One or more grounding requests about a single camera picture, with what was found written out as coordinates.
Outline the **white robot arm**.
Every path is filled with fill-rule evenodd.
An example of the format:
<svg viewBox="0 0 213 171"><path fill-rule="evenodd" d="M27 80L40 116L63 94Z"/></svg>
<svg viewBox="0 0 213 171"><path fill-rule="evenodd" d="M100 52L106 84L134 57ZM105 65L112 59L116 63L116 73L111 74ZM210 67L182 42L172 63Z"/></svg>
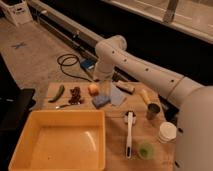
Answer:
<svg viewBox="0 0 213 171"><path fill-rule="evenodd" d="M107 80L116 67L179 109L174 171L213 171L213 86L139 59L121 35L96 43L94 77Z"/></svg>

